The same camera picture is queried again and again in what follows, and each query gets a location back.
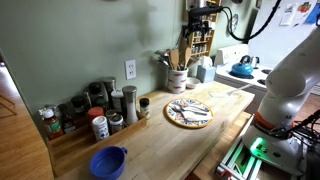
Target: wall outlet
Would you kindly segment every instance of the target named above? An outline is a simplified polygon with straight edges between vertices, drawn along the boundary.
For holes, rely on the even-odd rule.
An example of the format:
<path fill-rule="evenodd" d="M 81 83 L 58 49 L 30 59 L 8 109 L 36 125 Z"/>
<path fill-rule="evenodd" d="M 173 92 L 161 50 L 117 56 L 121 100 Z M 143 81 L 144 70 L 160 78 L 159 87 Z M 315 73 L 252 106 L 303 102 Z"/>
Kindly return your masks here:
<path fill-rule="evenodd" d="M 127 80 L 137 77 L 136 60 L 128 60 L 128 61 L 125 61 L 124 64 L 126 68 Z"/>

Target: blue plastic bowl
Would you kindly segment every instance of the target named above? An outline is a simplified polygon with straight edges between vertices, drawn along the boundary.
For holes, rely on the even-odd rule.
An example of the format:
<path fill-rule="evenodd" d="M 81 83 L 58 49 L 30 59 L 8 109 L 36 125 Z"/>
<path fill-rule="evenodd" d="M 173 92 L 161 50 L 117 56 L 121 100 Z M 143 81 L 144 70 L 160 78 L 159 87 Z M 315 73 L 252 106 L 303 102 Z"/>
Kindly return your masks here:
<path fill-rule="evenodd" d="M 114 180 L 121 176 L 124 169 L 127 149 L 109 146 L 98 151 L 90 162 L 93 176 L 99 180 Z"/>

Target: wooden spoon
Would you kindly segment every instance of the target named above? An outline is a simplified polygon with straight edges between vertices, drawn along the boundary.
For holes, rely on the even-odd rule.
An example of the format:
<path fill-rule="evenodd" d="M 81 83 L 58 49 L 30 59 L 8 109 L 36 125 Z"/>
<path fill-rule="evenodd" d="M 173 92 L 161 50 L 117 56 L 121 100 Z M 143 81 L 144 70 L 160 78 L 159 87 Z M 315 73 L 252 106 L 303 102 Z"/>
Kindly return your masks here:
<path fill-rule="evenodd" d="M 188 65 L 188 61 L 189 61 L 190 57 L 191 57 L 191 48 L 187 47 L 186 52 L 185 52 L 184 70 L 186 70 L 188 67 L 187 65 Z"/>
<path fill-rule="evenodd" d="M 170 59 L 173 65 L 173 69 L 178 70 L 177 68 L 179 64 L 179 51 L 177 49 L 170 51 Z"/>

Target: plate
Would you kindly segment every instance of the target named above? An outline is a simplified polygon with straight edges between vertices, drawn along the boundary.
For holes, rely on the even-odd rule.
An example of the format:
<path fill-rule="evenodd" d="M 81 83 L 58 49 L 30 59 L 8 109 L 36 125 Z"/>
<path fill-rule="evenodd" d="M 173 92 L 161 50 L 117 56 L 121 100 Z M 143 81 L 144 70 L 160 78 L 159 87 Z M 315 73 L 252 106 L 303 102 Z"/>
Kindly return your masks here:
<path fill-rule="evenodd" d="M 197 101 L 197 100 L 193 100 L 193 99 L 176 99 L 171 101 L 169 104 L 166 105 L 165 107 L 165 112 L 167 117 L 173 121 L 174 123 L 187 127 L 187 128 L 202 128 L 207 126 L 212 119 L 210 120 L 202 120 L 202 121 L 187 121 L 184 119 L 184 117 L 182 116 L 181 113 L 179 112 L 175 112 L 172 110 L 171 107 L 173 107 L 174 105 L 181 105 L 181 106 L 188 106 L 190 104 L 193 105 L 198 105 L 200 107 L 203 107 L 204 109 L 209 110 L 209 113 L 211 113 L 211 116 L 213 116 L 213 113 L 211 111 L 211 109 L 206 106 L 205 104 Z"/>

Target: green wall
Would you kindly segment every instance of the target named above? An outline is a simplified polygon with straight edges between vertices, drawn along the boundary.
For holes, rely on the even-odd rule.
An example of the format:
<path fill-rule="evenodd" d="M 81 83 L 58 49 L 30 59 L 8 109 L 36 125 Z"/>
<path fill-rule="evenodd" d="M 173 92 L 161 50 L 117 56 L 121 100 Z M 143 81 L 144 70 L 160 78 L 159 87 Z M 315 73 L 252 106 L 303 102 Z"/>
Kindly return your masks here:
<path fill-rule="evenodd" d="M 138 95 L 165 86 L 166 69 L 152 56 L 155 50 L 175 45 L 184 0 L 0 2 L 0 49 L 38 127 L 38 109 L 69 101 L 103 77 L 115 76 L 117 88 L 137 86 Z M 243 21 L 248 21 L 251 5 L 223 4 L 245 14 Z M 221 14 L 213 55 L 215 48 L 238 43 L 227 37 L 225 24 Z M 246 28 L 244 22 L 239 33 Z M 124 61 L 130 59 L 136 60 L 137 78 L 126 80 Z"/>

